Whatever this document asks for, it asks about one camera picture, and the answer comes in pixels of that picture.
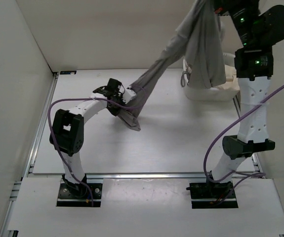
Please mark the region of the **grey trousers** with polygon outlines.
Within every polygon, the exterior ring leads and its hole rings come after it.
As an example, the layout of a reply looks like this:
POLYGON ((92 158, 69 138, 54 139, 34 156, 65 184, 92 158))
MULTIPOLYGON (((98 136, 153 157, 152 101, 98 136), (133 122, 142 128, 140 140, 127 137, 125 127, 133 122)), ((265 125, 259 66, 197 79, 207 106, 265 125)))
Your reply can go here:
POLYGON ((214 12, 213 1, 196 0, 175 35, 160 57, 129 88, 137 96, 129 102, 130 110, 121 109, 118 117, 135 131, 140 130, 138 116, 166 69, 180 59, 185 59, 189 86, 210 89, 226 82, 222 51, 224 28, 214 12))

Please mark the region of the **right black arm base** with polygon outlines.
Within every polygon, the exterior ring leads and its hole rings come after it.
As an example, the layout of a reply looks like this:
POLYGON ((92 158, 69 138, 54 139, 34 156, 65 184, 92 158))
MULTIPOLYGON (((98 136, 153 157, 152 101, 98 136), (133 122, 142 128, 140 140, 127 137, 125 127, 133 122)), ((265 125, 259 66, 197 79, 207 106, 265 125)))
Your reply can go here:
POLYGON ((192 209, 233 209, 238 208, 234 185, 227 183, 190 183, 192 209))

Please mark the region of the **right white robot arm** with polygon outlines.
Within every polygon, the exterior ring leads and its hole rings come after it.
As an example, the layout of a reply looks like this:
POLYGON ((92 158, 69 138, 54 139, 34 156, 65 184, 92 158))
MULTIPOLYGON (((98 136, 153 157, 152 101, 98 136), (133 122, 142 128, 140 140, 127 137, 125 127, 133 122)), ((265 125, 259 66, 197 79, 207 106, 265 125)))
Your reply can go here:
POLYGON ((211 172, 204 169, 205 191, 215 198, 224 190, 222 183, 231 181, 246 158, 275 149, 267 132, 265 103, 274 71, 273 46, 284 40, 284 5, 264 13, 259 12, 257 0, 215 0, 213 7, 217 15, 231 17, 243 44, 234 58, 241 94, 242 115, 235 122, 239 131, 226 135, 226 128, 216 137, 222 139, 223 155, 211 172))

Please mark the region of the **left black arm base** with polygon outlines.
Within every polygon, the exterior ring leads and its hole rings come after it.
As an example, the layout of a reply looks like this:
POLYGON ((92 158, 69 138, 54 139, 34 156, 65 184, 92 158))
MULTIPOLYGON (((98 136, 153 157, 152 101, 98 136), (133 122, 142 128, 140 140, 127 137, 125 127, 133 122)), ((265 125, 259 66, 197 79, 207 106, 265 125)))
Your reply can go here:
POLYGON ((73 184, 62 175, 57 195, 57 207, 100 207, 103 191, 102 183, 87 183, 88 188, 82 184, 73 184))

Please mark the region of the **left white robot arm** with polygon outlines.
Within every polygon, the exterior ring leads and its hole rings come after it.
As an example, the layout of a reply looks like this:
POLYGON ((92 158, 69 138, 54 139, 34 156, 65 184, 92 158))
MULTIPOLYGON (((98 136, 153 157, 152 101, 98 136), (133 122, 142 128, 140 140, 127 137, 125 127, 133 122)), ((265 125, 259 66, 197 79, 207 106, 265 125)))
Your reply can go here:
POLYGON ((107 85, 93 90, 89 97, 80 98, 80 104, 68 110, 57 110, 53 121, 48 117, 50 143, 63 162, 63 181, 75 197, 85 196, 88 186, 80 158, 86 122, 105 109, 114 116, 118 115, 120 109, 135 97, 132 88, 125 88, 120 81, 109 79, 107 85))

